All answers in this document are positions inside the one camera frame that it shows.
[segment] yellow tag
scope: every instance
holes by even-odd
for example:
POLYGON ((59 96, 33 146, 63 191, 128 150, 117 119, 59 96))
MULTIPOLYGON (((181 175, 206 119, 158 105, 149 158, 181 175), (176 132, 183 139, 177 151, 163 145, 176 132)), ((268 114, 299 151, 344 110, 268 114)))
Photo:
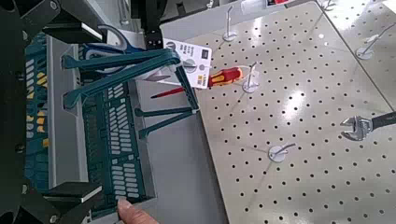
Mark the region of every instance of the yellow tag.
POLYGON ((43 77, 44 75, 45 75, 44 73, 38 73, 38 74, 37 74, 37 77, 38 77, 38 78, 41 78, 41 77, 43 77))
POLYGON ((50 140, 48 138, 43 140, 43 147, 48 147, 50 145, 50 140))
POLYGON ((43 85, 44 83, 47 83, 47 77, 43 77, 40 80, 37 81, 37 85, 43 85))
POLYGON ((27 95, 27 98, 28 98, 29 100, 32 100, 34 96, 35 96, 35 93, 32 92, 32 93, 30 93, 29 95, 27 95))
POLYGON ((37 124, 44 124, 44 118, 37 119, 37 124))

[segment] gray metal surface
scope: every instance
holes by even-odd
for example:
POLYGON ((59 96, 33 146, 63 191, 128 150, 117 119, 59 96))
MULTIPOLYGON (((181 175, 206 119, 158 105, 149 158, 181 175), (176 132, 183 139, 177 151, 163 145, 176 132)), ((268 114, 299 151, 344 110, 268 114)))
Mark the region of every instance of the gray metal surface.
POLYGON ((88 181, 85 133, 79 102, 66 111, 63 96, 79 86, 78 70, 63 70, 64 54, 78 57, 78 47, 47 38, 49 83, 49 188, 66 181, 88 181))
MULTIPOLYGON (((175 86, 138 81, 144 111, 187 106, 185 94, 150 99, 175 86)), ((145 119, 146 127, 169 116, 145 119)), ((148 154, 157 202, 146 209, 160 223, 227 223, 219 185, 210 159, 202 122, 196 116, 166 126, 148 136, 148 154)))
MULTIPOLYGON (((333 2, 335 7, 327 14, 353 51, 361 47, 366 48, 369 45, 366 41, 371 36, 380 34, 396 22, 396 14, 382 4, 382 0, 333 2)), ((396 69, 394 36, 396 29, 391 28, 373 45, 373 57, 361 60, 363 68, 393 108, 396 107, 396 76, 392 73, 396 69)))
POLYGON ((244 14, 241 8, 242 2, 242 0, 239 0, 220 7, 214 7, 212 9, 179 19, 177 21, 163 24, 161 26, 163 29, 163 37, 184 41, 198 35, 204 35, 208 32, 222 29, 226 24, 227 10, 231 6, 233 6, 233 12, 231 13, 231 24, 237 24, 242 21, 250 21, 285 8, 283 5, 274 6, 268 7, 265 10, 257 10, 248 14, 244 14))
POLYGON ((190 43, 214 50, 212 73, 259 62, 260 87, 241 82, 197 93, 230 223, 394 223, 395 128, 365 141, 340 122, 390 111, 373 83, 311 2, 190 43), (281 163, 270 147, 296 143, 281 163))

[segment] metal bar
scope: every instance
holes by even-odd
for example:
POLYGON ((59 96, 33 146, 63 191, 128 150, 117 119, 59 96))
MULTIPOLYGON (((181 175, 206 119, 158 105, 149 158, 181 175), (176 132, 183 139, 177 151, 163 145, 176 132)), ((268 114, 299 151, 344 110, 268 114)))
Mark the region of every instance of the metal bar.
POLYGON ((231 22, 230 13, 232 10, 233 10, 233 6, 231 6, 227 11, 227 37, 230 37, 230 22, 231 22))
POLYGON ((394 25, 396 25, 396 22, 394 22, 392 25, 390 25, 390 26, 387 27, 385 30, 383 30, 383 31, 381 32, 381 34, 379 34, 379 36, 369 45, 369 47, 367 47, 367 49, 364 50, 364 52, 363 52, 362 54, 365 54, 365 53, 367 52, 367 50, 369 50, 369 49, 375 44, 375 42, 376 42, 379 38, 381 38, 381 36, 382 36, 386 31, 388 31, 390 28, 392 28, 394 25))
POLYGON ((248 81, 247 81, 247 87, 250 88, 250 80, 251 80, 251 74, 254 71, 254 67, 256 66, 257 62, 255 62, 253 65, 250 67, 250 73, 248 75, 248 81))
POLYGON ((123 54, 83 61, 78 61, 71 56, 64 55, 62 58, 62 65, 65 69, 79 68, 88 72, 124 65, 131 65, 134 63, 142 63, 148 59, 152 59, 165 53, 171 52, 172 50, 170 49, 157 49, 146 52, 136 52, 133 54, 123 54))
POLYGON ((185 113, 185 112, 191 112, 191 107, 182 107, 182 108, 176 108, 176 109, 166 109, 166 110, 156 110, 156 111, 149 111, 149 112, 144 112, 142 109, 137 108, 134 110, 134 114, 137 117, 156 117, 156 116, 161 116, 161 115, 171 115, 171 114, 179 114, 179 113, 185 113))
POLYGON ((175 122, 177 122, 177 121, 179 121, 181 119, 188 118, 191 115, 192 115, 192 112, 183 113, 183 114, 177 115, 177 116, 175 116, 173 118, 166 119, 166 120, 164 120, 162 122, 159 122, 157 124, 149 126, 148 128, 142 129, 142 130, 139 131, 139 138, 140 139, 146 138, 149 135, 149 133, 152 133, 152 132, 154 132, 154 131, 156 131, 158 129, 161 129, 161 128, 169 125, 169 124, 175 123, 175 122))
POLYGON ((178 63, 181 63, 181 60, 178 58, 178 55, 175 52, 165 53, 162 56, 150 59, 136 66, 120 71, 110 77, 102 78, 88 86, 68 92, 64 96, 64 108, 72 109, 80 98, 82 100, 82 103, 84 103, 86 97, 104 91, 108 87, 116 86, 129 79, 141 76, 149 71, 152 71, 153 69, 169 64, 178 63))
POLYGON ((187 100, 189 101, 192 109, 199 109, 197 97, 195 92, 192 90, 189 80, 187 79, 186 71, 184 71, 183 66, 177 67, 175 74, 181 86, 184 88, 184 92, 186 92, 187 100))

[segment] hand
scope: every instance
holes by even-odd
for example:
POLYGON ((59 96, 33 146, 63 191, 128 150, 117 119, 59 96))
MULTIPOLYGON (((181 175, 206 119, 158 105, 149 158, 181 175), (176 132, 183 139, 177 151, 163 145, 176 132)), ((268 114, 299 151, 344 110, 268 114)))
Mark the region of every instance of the hand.
POLYGON ((126 200, 119 200, 119 215, 125 224, 159 224, 145 211, 135 208, 126 200))

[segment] finger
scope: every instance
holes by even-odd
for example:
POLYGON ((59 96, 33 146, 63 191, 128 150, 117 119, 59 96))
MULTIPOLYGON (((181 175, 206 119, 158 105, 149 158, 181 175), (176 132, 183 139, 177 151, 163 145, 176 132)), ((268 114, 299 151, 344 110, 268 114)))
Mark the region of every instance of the finger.
POLYGON ((145 211, 135 208, 126 200, 119 200, 119 215, 125 224, 158 224, 145 211))

